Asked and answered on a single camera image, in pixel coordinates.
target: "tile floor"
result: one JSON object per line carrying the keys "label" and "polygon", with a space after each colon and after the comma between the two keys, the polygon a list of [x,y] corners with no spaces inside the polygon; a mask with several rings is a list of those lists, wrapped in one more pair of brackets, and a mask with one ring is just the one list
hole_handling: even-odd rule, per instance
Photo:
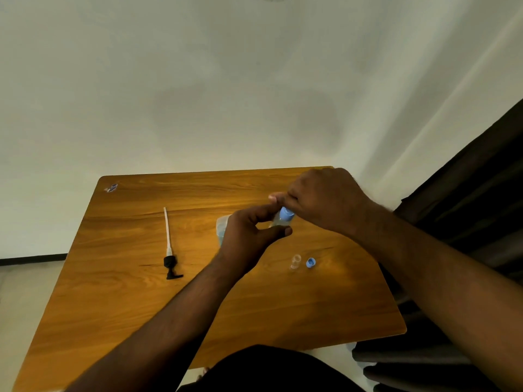
{"label": "tile floor", "polygon": [[[0,267],[0,392],[11,392],[63,261]],[[355,344],[317,348],[308,354],[340,371],[365,391],[375,382],[363,375],[361,364],[352,359]],[[196,381],[203,369],[187,370],[182,385]]]}

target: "wood grain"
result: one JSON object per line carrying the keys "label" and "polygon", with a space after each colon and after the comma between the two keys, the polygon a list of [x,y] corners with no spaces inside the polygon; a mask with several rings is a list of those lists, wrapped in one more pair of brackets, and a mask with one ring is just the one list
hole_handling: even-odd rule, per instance
{"label": "wood grain", "polygon": [[[267,203],[308,168],[104,176],[18,375],[16,392],[64,388],[138,329],[218,250],[216,219]],[[117,183],[113,192],[105,188]],[[166,280],[165,223],[181,279]],[[221,305],[192,367],[252,344],[306,350],[405,332],[377,263],[351,240],[295,217]],[[291,257],[303,257],[290,270]],[[305,260],[315,257],[308,269]]]}

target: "dark curtain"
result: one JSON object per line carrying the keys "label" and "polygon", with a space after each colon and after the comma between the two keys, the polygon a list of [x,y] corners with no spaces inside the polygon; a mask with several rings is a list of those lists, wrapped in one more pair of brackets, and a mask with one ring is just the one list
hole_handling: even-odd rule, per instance
{"label": "dark curtain", "polygon": [[[523,284],[523,100],[402,200],[397,216]],[[359,342],[375,392],[499,390],[382,268],[407,333]]]}

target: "sticker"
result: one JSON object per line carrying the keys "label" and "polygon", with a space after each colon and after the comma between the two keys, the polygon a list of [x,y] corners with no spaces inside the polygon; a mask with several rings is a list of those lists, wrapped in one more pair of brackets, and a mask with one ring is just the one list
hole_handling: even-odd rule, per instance
{"label": "sticker", "polygon": [[113,192],[114,190],[116,190],[116,187],[118,187],[118,184],[115,183],[111,187],[105,188],[104,191]]}

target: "person's left arm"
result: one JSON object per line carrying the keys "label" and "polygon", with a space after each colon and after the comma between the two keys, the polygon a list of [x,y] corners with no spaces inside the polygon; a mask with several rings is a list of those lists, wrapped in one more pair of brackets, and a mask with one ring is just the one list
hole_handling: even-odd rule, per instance
{"label": "person's left arm", "polygon": [[151,320],[86,370],[66,392],[176,390],[223,299],[265,249],[292,233],[289,226],[258,229],[280,206],[238,210],[228,220],[222,247],[190,283]]}

